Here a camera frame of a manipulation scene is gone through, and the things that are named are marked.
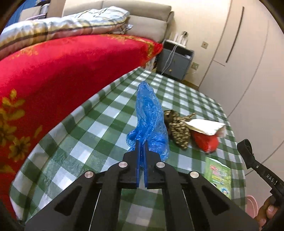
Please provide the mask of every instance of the silver screw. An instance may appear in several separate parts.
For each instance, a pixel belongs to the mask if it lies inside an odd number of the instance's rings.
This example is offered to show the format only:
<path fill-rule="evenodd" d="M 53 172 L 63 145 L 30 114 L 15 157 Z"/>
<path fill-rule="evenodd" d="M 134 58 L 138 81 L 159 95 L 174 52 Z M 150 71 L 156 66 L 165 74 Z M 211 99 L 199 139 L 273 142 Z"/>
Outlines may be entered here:
<path fill-rule="evenodd" d="M 158 162 L 158 163 L 156 163 L 156 166 L 157 166 L 158 168 L 163 168 L 163 167 L 165 167 L 166 165 L 165 165 L 164 162 Z"/>
<path fill-rule="evenodd" d="M 93 177 L 93 175 L 94 175 L 94 173 L 91 172 L 91 171 L 85 172 L 85 177 L 86 177 L 86 178 L 91 178 L 91 177 Z"/>
<path fill-rule="evenodd" d="M 198 178 L 199 177 L 199 173 L 198 172 L 191 172 L 189 174 L 192 178 Z"/>
<path fill-rule="evenodd" d="M 118 164 L 118 166 L 121 167 L 121 168 L 125 168 L 125 167 L 127 167 L 127 163 L 122 161 Z"/>

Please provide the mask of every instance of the human hand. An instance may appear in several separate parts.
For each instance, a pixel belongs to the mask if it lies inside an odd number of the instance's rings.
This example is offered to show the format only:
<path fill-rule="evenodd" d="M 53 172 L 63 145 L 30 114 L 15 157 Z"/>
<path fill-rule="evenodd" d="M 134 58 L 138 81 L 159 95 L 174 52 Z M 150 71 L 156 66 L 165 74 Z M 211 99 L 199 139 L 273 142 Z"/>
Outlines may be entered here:
<path fill-rule="evenodd" d="M 271 219 L 275 213 L 277 212 L 278 207 L 275 207 L 270 204 L 270 197 L 264 202 L 263 206 L 258 211 L 257 216 L 255 219 L 259 224 L 259 230 L 262 230 L 262 226 L 265 225 L 267 218 Z"/>

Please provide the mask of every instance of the blue plastic bag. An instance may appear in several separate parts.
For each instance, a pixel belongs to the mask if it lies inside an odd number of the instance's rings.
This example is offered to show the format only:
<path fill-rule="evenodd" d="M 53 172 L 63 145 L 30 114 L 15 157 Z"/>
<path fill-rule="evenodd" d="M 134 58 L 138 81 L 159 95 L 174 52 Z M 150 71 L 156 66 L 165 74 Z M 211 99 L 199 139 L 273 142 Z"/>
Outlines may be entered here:
<path fill-rule="evenodd" d="M 137 126 L 126 136 L 126 143 L 130 146 L 129 151 L 135 149 L 136 140 L 141 144 L 147 140 L 149 150 L 158 153 L 161 160 L 165 161 L 169 156 L 169 139 L 164 123 L 164 112 L 153 88 L 145 81 L 138 86 L 135 108 Z"/>

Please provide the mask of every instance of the pink plastic object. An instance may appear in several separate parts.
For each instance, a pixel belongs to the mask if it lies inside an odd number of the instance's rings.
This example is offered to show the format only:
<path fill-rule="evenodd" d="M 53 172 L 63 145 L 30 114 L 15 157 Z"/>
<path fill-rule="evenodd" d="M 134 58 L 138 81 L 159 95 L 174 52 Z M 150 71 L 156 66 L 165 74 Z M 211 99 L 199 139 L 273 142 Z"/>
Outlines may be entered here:
<path fill-rule="evenodd" d="M 258 213 L 258 206 L 256 199 L 251 195 L 247 196 L 246 213 L 250 215 L 250 217 L 252 218 L 256 217 Z"/>

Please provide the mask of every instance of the gray nightstand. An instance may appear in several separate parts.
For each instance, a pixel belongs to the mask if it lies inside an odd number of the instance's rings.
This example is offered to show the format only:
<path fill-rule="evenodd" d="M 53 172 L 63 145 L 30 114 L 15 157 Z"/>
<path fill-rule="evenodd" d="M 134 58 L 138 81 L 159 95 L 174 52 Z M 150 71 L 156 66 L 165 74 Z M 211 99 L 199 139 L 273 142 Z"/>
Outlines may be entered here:
<path fill-rule="evenodd" d="M 160 57 L 158 59 L 157 63 L 157 73 L 161 73 L 163 67 L 165 66 L 165 63 L 174 48 L 175 44 L 165 42 L 164 43 L 164 48 L 160 54 Z M 191 61 L 193 59 L 194 51 L 193 50 L 188 50 L 186 48 L 178 46 L 176 48 L 176 52 L 174 54 L 173 60 L 170 64 L 170 66 L 165 70 L 163 73 L 164 76 L 170 76 L 175 79 L 183 80 L 188 68 L 190 67 Z"/>

